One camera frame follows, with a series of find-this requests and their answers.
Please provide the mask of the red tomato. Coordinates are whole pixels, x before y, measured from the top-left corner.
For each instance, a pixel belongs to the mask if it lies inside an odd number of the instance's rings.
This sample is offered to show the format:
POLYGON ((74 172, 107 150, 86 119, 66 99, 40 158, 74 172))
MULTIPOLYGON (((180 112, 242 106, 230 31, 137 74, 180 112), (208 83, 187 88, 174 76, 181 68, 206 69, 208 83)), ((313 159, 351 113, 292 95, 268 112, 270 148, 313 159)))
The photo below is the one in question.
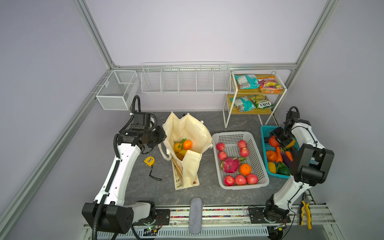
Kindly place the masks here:
POLYGON ((276 136, 272 136, 269 138, 269 144, 276 148, 276 147, 279 147, 280 146, 280 143, 276 140, 276 136))

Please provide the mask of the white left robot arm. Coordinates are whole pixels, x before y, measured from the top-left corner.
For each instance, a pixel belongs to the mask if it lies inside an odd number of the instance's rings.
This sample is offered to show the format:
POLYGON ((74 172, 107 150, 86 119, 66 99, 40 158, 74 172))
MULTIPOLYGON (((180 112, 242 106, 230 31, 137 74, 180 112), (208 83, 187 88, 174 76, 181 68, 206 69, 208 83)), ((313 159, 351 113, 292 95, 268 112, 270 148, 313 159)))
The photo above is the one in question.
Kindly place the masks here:
POLYGON ((132 102, 131 117, 113 139, 114 160, 101 190, 91 203, 85 203, 82 215, 92 228, 93 240, 99 232, 119 234, 133 230, 135 223, 156 222, 152 201, 125 205, 125 194, 133 166, 140 155, 150 153, 166 139, 166 133, 154 114, 142 112, 138 95, 132 102))

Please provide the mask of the cream floral tote bag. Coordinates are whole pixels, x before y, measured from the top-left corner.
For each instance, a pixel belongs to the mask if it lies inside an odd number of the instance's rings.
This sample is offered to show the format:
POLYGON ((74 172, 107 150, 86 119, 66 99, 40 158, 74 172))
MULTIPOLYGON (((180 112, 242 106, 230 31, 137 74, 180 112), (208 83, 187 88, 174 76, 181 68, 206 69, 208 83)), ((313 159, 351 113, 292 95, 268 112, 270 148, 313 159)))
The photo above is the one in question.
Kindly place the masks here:
POLYGON ((172 163, 175 189, 199 186, 198 170, 203 153, 213 147, 208 128, 190 114, 178 118, 170 113, 163 129, 166 139, 159 144, 159 150, 172 163))

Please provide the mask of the small orange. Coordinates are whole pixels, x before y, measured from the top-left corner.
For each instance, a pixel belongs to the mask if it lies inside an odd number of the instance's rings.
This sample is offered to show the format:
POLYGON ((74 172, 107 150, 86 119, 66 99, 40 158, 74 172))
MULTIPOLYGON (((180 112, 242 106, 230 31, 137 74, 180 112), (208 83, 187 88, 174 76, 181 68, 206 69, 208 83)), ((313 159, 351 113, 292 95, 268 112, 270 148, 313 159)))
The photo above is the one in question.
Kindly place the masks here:
POLYGON ((183 142, 183 149, 190 150, 193 147, 193 142, 191 140, 185 140, 183 142))

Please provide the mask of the yellow lemon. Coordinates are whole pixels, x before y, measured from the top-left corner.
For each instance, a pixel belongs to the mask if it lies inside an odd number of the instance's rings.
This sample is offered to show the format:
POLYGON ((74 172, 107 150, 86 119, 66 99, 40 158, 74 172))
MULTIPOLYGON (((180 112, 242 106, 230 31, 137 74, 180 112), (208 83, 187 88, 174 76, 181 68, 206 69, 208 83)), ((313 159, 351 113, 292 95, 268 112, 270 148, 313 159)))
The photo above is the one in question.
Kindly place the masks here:
POLYGON ((186 153, 187 153, 187 150, 181 150, 181 151, 179 152, 179 154, 181 154, 182 156, 185 156, 186 153))

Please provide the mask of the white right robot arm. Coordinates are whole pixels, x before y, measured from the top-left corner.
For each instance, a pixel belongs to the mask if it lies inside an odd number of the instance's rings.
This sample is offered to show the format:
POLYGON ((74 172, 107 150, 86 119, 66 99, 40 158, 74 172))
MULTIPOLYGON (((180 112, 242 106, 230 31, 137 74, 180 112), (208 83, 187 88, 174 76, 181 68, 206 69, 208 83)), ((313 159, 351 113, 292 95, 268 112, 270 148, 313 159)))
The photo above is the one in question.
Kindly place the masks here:
POLYGON ((266 202, 264 217, 268 222, 283 221, 292 204, 305 191, 327 179, 335 153, 324 147, 316 138, 309 121, 293 117, 276 135, 280 143, 295 138, 300 149, 290 166, 290 176, 283 187, 266 202))

